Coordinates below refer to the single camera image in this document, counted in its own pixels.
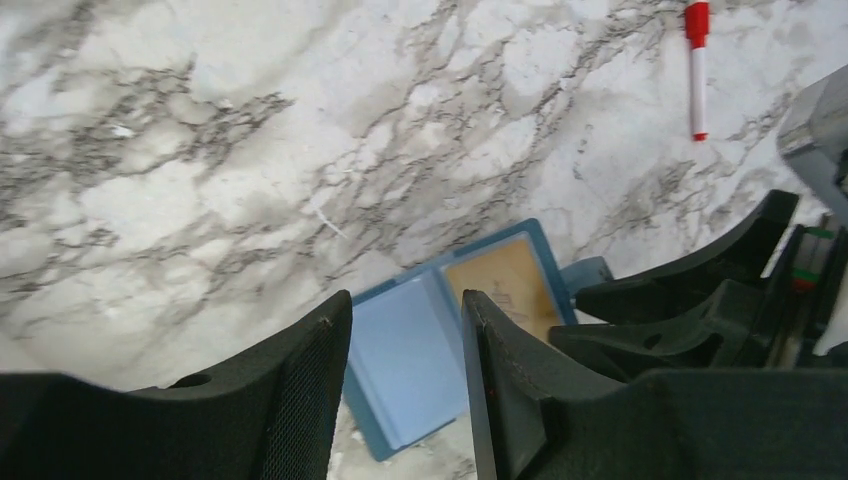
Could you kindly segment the gold credit card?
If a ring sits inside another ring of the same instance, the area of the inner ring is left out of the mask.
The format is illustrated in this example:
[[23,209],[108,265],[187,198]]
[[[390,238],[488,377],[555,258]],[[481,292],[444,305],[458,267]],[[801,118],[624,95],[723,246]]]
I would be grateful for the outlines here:
[[486,293],[521,328],[546,341],[561,323],[555,300],[530,240],[521,236],[445,269],[457,299],[466,290]]

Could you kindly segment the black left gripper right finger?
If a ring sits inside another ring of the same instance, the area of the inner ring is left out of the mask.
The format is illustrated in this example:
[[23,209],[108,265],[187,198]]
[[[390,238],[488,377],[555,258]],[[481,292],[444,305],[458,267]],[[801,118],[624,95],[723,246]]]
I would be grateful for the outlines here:
[[482,479],[843,479],[843,368],[661,369],[602,377],[464,293]]

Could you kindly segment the blue leather card holder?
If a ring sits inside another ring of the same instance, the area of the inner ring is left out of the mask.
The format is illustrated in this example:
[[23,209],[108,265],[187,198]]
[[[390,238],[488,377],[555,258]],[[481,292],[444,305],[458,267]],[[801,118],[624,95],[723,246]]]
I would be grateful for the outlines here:
[[454,421],[468,409],[461,302],[445,269],[527,237],[561,323],[577,322],[572,297],[613,278],[601,257],[558,267],[540,222],[531,218],[437,256],[353,300],[343,396],[376,461]]

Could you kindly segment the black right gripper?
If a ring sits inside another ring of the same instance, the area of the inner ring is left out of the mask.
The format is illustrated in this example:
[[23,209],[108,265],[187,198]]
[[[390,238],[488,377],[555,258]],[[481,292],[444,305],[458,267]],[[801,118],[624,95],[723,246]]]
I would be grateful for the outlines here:
[[794,193],[771,190],[703,248],[579,290],[576,309],[612,324],[553,327],[550,344],[623,383],[657,368],[730,367],[747,339],[750,368],[829,367],[814,347],[847,285],[847,231],[792,227],[764,292],[750,287],[760,283],[798,202]]

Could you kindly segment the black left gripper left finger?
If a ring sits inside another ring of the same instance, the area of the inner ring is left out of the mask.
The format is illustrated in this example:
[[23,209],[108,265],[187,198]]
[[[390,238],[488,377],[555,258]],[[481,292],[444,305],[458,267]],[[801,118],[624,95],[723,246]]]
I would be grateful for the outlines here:
[[285,330],[168,388],[1,378],[5,479],[323,479],[351,338],[341,290]]

